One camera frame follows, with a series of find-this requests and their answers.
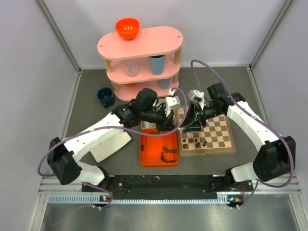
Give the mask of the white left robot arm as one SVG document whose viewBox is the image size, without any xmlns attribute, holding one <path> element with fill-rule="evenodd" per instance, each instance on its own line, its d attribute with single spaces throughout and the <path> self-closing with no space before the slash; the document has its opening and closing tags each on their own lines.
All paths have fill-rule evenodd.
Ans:
<svg viewBox="0 0 308 231">
<path fill-rule="evenodd" d="M 131 140 L 128 131 L 133 131 L 141 121 L 154 123 L 158 131 L 174 131 L 173 110 L 180 105 L 174 92 L 174 89 L 170 89 L 169 96 L 158 103 L 157 93 L 144 88 L 136 98 L 117 106 L 83 132 L 63 140 L 58 137 L 51 140 L 44 160 L 61 185 L 78 181 L 89 183 L 99 191 L 106 190 L 109 186 L 107 172 L 102 167 L 91 166 L 81 159 L 99 145 L 104 148 L 99 161 L 112 155 Z"/>
</svg>

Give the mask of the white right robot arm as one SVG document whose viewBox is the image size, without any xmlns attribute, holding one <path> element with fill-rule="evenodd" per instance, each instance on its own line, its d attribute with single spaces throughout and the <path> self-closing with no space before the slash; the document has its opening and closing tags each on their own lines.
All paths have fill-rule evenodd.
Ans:
<svg viewBox="0 0 308 231">
<path fill-rule="evenodd" d="M 201 133 L 211 119 L 225 115 L 242 129 L 258 151 L 254 161 L 226 170 L 225 186 L 234 191 L 247 180 L 266 183 L 287 173 L 292 177 L 295 140 L 281 136 L 265 124 L 241 94 L 229 93 L 221 83 L 208 87 L 207 91 L 211 98 L 208 105 L 202 91 L 189 92 L 191 102 L 183 116 L 181 133 Z"/>
</svg>

